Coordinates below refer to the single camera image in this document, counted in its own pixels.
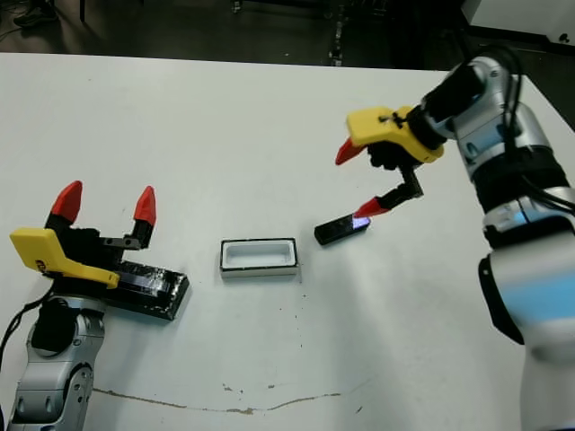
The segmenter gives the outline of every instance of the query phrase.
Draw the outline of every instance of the white tabletop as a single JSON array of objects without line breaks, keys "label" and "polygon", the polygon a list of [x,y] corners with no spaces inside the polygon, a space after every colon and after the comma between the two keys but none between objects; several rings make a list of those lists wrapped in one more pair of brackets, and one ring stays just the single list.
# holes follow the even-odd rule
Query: white tabletop
[{"label": "white tabletop", "polygon": [[[419,170],[423,198],[326,250],[313,237],[400,182],[366,156],[335,167],[346,114],[414,104],[444,74],[0,55],[2,332],[49,285],[13,229],[42,226],[82,180],[77,224],[121,235],[151,184],[154,236],[128,257],[186,272],[193,295],[169,324],[108,310],[85,430],[518,429],[523,349],[491,326],[454,143]],[[573,132],[530,82],[523,99],[573,178]],[[222,239],[292,236],[301,277],[219,276]],[[35,316],[5,354],[6,415]]]}]

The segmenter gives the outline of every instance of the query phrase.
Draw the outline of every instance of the black wire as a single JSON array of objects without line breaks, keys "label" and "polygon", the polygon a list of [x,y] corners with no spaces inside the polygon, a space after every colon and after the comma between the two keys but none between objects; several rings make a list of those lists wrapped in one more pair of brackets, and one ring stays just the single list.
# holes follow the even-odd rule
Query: black wire
[{"label": "black wire", "polygon": [[[6,344],[8,344],[8,340],[16,332],[20,323],[22,322],[22,316],[33,310],[39,306],[41,306],[50,296],[52,295],[52,287],[44,294],[40,299],[33,301],[31,303],[27,303],[23,306],[23,308],[16,313],[16,315],[10,321],[4,336],[2,337],[2,343],[0,343],[0,372],[2,372],[2,360],[4,358],[4,350],[6,348]],[[0,431],[4,431],[4,413],[2,412],[2,407],[0,407]]]},{"label": "black wire", "polygon": [[5,31],[4,33],[1,33],[1,34],[0,34],[0,42],[1,42],[2,40],[4,40],[4,38],[5,38],[6,36],[8,36],[10,33],[14,33],[14,32],[16,32],[16,31],[21,31],[21,30],[22,30],[21,28],[11,29],[11,30],[9,30],[9,31]]},{"label": "black wire", "polygon": [[[519,97],[521,95],[521,87],[523,84],[523,67],[515,52],[503,45],[489,45],[481,49],[476,56],[482,53],[491,52],[503,54],[505,57],[502,59],[503,66],[508,69],[507,90],[505,91],[505,103],[503,107],[503,140],[505,145],[505,155],[509,160],[514,163],[517,161],[517,145],[515,142],[516,135],[516,122],[517,122],[517,109],[519,105]],[[514,71],[517,74],[517,83],[513,84]],[[566,211],[575,215],[575,204],[567,200],[561,199],[546,192],[540,187],[531,182],[525,175],[521,175],[526,195],[534,201],[560,211]]]}]

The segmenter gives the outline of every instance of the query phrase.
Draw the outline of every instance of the red fingertip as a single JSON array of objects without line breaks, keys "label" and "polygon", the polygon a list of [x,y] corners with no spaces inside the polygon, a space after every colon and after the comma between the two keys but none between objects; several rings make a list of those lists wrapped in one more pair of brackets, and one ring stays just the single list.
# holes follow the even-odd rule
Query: red fingertip
[{"label": "red fingertip", "polygon": [[82,182],[74,181],[57,195],[56,202],[50,211],[54,216],[62,216],[70,223],[75,221],[80,212],[82,200]]},{"label": "red fingertip", "polygon": [[359,207],[359,210],[356,211],[353,214],[353,216],[356,218],[372,217],[372,216],[378,216],[380,214],[384,214],[387,211],[389,211],[389,208],[381,208],[379,206],[379,202],[377,202],[377,199],[373,198],[369,202],[366,202],[361,207]]},{"label": "red fingertip", "polygon": [[155,194],[152,186],[147,186],[140,199],[137,200],[134,220],[155,224]]},{"label": "red fingertip", "polygon": [[340,164],[345,163],[349,159],[352,159],[361,153],[363,148],[364,147],[362,146],[353,146],[351,143],[351,138],[349,137],[348,140],[345,141],[345,144],[341,146],[340,151],[338,151],[338,155],[335,157],[335,164],[339,166]]}]

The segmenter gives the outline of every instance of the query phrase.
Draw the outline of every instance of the white rectangular box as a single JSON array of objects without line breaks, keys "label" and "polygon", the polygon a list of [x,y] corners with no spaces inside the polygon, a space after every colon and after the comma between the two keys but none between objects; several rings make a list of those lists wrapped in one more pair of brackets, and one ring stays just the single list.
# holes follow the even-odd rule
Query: white rectangular box
[{"label": "white rectangular box", "polygon": [[293,275],[297,273],[297,265],[294,238],[222,241],[223,278]]}]

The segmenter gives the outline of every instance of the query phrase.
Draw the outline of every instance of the dark floor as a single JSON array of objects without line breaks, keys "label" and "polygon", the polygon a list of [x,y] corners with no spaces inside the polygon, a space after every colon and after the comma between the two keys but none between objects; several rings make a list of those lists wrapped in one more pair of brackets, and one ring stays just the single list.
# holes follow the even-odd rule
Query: dark floor
[{"label": "dark floor", "polygon": [[[336,21],[323,18],[321,11],[257,3],[245,3],[239,14],[232,14],[228,0],[87,0],[82,24],[79,0],[56,0],[59,22],[7,33],[16,29],[12,18],[25,4],[0,0],[0,6],[0,52],[328,66]],[[337,0],[333,10],[337,16]],[[454,33],[435,20],[417,41],[420,57],[413,62],[398,58],[396,41],[405,42],[402,37],[411,34],[401,34],[400,22],[387,24],[350,22],[344,31],[343,65],[448,70],[464,58]],[[466,40],[471,50],[493,42],[472,36]],[[512,45],[519,49],[526,74],[575,128],[575,57]]]}]

